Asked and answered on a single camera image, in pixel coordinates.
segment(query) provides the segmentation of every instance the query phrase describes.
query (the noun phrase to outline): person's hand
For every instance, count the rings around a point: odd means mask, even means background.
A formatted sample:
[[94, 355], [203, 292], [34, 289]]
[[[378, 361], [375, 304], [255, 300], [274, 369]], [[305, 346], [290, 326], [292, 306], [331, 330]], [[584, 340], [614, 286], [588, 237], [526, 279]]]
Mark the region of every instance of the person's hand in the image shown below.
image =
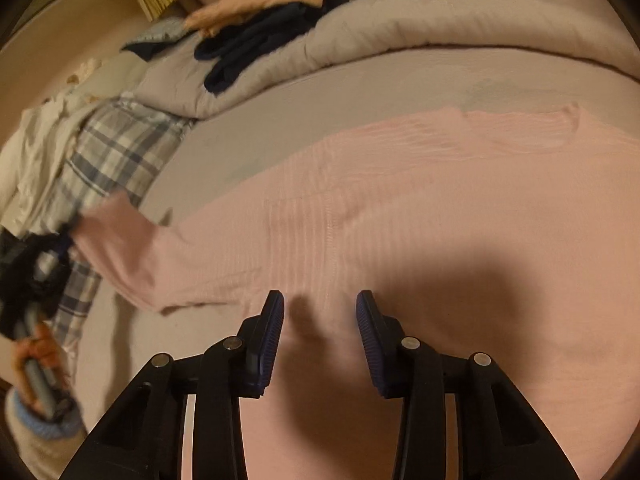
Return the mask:
[[36, 359], [43, 368], [50, 368], [55, 373], [60, 384], [68, 387], [62, 367], [60, 348], [44, 323], [36, 327], [33, 338], [21, 339], [14, 344], [14, 358], [12, 361], [16, 375], [15, 389], [20, 396], [20, 400], [32, 412], [43, 416], [42, 405], [31, 389], [27, 375], [24, 372], [24, 362], [29, 358]]

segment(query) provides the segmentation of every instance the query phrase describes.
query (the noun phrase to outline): light blue cloth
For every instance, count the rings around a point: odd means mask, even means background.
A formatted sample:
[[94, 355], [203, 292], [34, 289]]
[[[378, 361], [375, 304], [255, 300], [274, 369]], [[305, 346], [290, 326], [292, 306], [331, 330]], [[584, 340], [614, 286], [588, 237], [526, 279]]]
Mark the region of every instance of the light blue cloth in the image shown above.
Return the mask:
[[82, 416], [78, 406], [65, 415], [65, 418], [59, 423], [46, 422], [38, 418], [31, 412], [20, 400], [18, 392], [15, 389], [9, 394], [7, 402], [14, 404], [15, 415], [20, 423], [28, 430], [31, 430], [35, 436], [43, 440], [57, 440], [60, 438], [72, 438], [84, 429]]

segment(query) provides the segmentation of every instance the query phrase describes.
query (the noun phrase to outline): white cloth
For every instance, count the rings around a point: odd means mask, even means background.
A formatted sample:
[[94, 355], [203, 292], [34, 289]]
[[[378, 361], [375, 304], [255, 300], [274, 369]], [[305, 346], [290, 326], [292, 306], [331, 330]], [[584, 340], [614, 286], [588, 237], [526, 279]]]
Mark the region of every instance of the white cloth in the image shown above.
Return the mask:
[[73, 75], [69, 76], [69, 79], [76, 84], [84, 83], [89, 76], [98, 70], [102, 66], [101, 59], [95, 59], [95, 57], [89, 58], [87, 61], [82, 63], [78, 68], [76, 68]]
[[[86, 431], [75, 431], [68, 422], [57, 425], [38, 420], [19, 407], [17, 395], [15, 390], [7, 395], [4, 416], [20, 458], [36, 480], [58, 480], [86, 438]], [[26, 424], [27, 419], [33, 422]]]
[[83, 121], [100, 101], [67, 88], [22, 113], [17, 131], [0, 152], [0, 226], [17, 237], [32, 226]]

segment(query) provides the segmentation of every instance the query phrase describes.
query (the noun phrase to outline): clothes pile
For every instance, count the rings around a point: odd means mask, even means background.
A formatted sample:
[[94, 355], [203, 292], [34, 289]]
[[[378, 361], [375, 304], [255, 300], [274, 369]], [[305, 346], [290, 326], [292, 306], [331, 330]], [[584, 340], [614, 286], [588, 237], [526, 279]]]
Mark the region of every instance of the clothes pile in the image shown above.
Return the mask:
[[0, 152], [0, 228], [15, 237], [37, 230], [57, 176], [73, 152], [84, 122], [102, 100], [77, 92], [100, 62], [83, 63], [68, 84], [41, 105], [22, 112]]
[[218, 61], [204, 79], [207, 91], [218, 95], [227, 90], [256, 59], [306, 34], [336, 7], [349, 0], [218, 0], [193, 12], [183, 27], [161, 31], [126, 47], [145, 60], [199, 31], [204, 37], [194, 50], [197, 60]]

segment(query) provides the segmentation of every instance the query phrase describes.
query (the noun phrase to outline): pillow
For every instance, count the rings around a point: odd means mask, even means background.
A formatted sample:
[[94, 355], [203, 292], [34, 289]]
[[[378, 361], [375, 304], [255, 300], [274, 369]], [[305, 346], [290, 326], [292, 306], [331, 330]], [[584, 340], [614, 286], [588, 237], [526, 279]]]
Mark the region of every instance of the pillow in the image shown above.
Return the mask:
[[174, 46], [190, 34], [193, 34], [193, 31], [184, 29], [182, 18], [166, 18], [127, 42], [122, 50], [129, 50], [141, 59], [151, 61], [157, 54]]
[[132, 52], [121, 52], [95, 70], [74, 93], [84, 93], [100, 98], [112, 98], [125, 90], [134, 89], [143, 79], [148, 63]]

